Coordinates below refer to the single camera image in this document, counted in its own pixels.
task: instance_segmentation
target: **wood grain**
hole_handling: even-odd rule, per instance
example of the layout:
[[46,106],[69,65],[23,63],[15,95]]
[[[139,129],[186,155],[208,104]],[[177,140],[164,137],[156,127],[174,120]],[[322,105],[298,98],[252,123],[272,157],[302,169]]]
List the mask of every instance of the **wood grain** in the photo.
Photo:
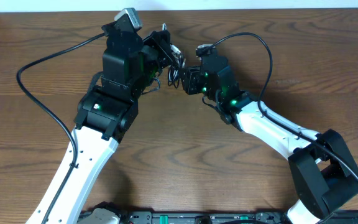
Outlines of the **wood grain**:
[[[115,12],[0,14],[0,223],[24,223],[44,195],[68,144],[63,131],[20,91],[16,71],[101,32]],[[188,64],[195,47],[234,32],[269,44],[274,71],[265,101],[318,131],[333,128],[358,163],[358,9],[139,12],[140,35],[166,22]],[[28,89],[69,126],[91,76],[97,40],[23,74]],[[258,93],[268,58],[252,38],[219,46],[242,88]],[[145,95],[139,115],[86,202],[154,210],[286,210],[297,200],[288,163],[253,136],[226,126],[201,103],[166,85]],[[346,208],[358,208],[358,196]]]

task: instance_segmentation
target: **wooden table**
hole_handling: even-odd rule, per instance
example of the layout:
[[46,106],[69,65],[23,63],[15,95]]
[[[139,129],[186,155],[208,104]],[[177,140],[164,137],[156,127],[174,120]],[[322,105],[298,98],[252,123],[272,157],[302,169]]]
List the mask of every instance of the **wooden table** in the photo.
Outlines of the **wooden table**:
[[[67,148],[61,128],[19,89],[23,65],[101,33],[116,12],[0,14],[0,223],[24,223]],[[321,132],[341,133],[358,163],[358,9],[139,12],[140,35],[167,23],[188,64],[195,47],[255,32],[274,57],[271,109]],[[76,106],[102,69],[105,39],[28,69],[24,84],[73,127]],[[255,94],[268,71],[251,37],[219,46],[241,87]],[[286,210],[297,200],[288,162],[225,125],[200,95],[166,86],[143,96],[139,115],[98,177],[85,208],[102,201],[175,211]],[[358,196],[344,208],[358,208]]]

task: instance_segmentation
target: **white wall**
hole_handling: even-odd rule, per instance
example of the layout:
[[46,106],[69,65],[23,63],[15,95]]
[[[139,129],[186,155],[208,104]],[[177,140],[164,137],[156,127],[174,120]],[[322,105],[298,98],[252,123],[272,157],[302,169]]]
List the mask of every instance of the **white wall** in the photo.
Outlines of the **white wall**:
[[0,12],[358,7],[358,0],[0,0]]

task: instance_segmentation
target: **wooden surface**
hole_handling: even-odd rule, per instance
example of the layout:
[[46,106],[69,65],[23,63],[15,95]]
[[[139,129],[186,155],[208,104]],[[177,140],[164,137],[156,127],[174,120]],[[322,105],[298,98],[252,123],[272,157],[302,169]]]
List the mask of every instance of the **wooden surface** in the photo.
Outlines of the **wooden surface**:
[[[23,65],[101,32],[115,12],[0,14],[0,223],[24,223],[67,148],[61,128],[19,89]],[[265,102],[293,122],[333,128],[358,163],[358,9],[139,12],[145,37],[166,22],[188,64],[195,47],[234,32],[269,44],[274,71]],[[23,74],[24,84],[73,127],[76,106],[102,69],[100,39]],[[263,46],[238,37],[219,46],[241,87],[258,93]],[[139,115],[98,177],[85,208],[102,201],[155,210],[286,210],[297,200],[288,162],[257,138],[225,125],[181,89],[143,96]],[[358,196],[345,208],[358,208]]]

